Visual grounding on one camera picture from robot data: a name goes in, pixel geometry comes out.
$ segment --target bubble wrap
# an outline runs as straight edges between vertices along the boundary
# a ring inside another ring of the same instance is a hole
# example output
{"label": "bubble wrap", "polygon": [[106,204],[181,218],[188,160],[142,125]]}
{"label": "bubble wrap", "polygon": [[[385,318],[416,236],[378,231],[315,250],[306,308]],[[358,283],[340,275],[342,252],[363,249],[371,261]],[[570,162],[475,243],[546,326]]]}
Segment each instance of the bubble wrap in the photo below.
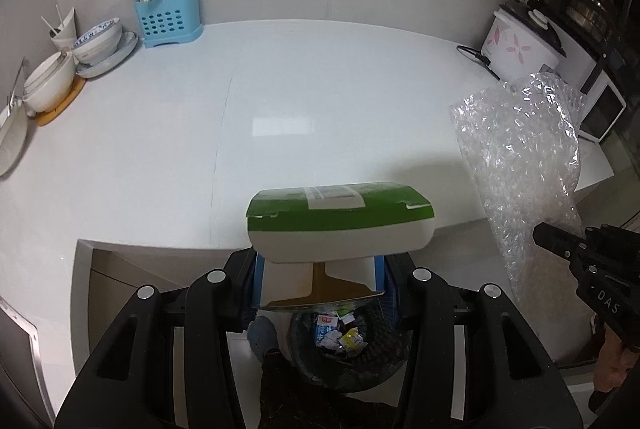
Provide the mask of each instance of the bubble wrap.
{"label": "bubble wrap", "polygon": [[568,262],[531,236],[541,221],[581,233],[572,197],[580,175],[573,123],[581,104],[582,94],[557,75],[538,73],[451,108],[513,295],[534,329],[589,316]]}

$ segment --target white countertop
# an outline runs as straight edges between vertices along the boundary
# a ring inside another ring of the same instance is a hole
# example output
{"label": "white countertop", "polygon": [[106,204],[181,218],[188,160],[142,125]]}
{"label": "white countertop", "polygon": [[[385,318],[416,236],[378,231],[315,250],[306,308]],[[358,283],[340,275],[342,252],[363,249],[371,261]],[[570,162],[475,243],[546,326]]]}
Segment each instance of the white countertop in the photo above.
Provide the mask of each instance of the white countertop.
{"label": "white countertop", "polygon": [[[89,81],[0,182],[0,296],[38,328],[55,411],[78,239],[240,249],[258,190],[377,180],[414,186],[436,227],[483,218],[449,105],[492,84],[449,41],[306,20],[210,25]],[[610,175],[585,149],[578,187]]]}

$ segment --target person's hand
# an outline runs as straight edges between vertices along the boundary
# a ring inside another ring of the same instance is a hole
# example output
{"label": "person's hand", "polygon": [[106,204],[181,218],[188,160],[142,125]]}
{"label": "person's hand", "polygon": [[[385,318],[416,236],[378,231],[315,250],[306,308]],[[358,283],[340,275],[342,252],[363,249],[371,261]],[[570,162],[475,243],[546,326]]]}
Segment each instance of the person's hand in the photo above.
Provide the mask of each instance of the person's hand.
{"label": "person's hand", "polygon": [[593,386],[596,391],[608,393],[625,382],[627,372],[636,365],[638,353],[626,349],[619,336],[607,325],[605,330],[604,345],[593,373]]}

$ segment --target black pants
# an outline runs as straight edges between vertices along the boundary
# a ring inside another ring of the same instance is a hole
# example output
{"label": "black pants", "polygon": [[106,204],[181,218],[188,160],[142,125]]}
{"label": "black pants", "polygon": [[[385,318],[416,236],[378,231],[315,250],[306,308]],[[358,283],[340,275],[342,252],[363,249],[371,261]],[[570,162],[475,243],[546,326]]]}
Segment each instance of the black pants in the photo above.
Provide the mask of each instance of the black pants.
{"label": "black pants", "polygon": [[395,413],[304,382],[278,350],[264,356],[258,429],[388,429]]}

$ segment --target silver bolt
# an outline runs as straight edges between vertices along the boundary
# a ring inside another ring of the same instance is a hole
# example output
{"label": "silver bolt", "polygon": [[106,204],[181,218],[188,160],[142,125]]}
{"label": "silver bolt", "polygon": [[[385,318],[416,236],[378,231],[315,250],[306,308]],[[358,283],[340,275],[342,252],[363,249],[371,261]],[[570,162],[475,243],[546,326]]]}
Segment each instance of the silver bolt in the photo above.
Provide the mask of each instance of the silver bolt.
{"label": "silver bolt", "polygon": [[226,274],[224,270],[213,270],[207,275],[207,281],[210,283],[222,283],[225,280]]}
{"label": "silver bolt", "polygon": [[494,299],[500,297],[502,290],[497,284],[488,284],[484,286],[484,293],[486,293],[489,297]]}
{"label": "silver bolt", "polygon": [[431,272],[429,272],[426,268],[416,268],[414,270],[414,277],[418,281],[426,282],[431,279]]}
{"label": "silver bolt", "polygon": [[149,285],[143,286],[142,288],[138,288],[138,297],[140,299],[148,299],[154,293],[156,293],[156,291],[152,286],[149,286]]}

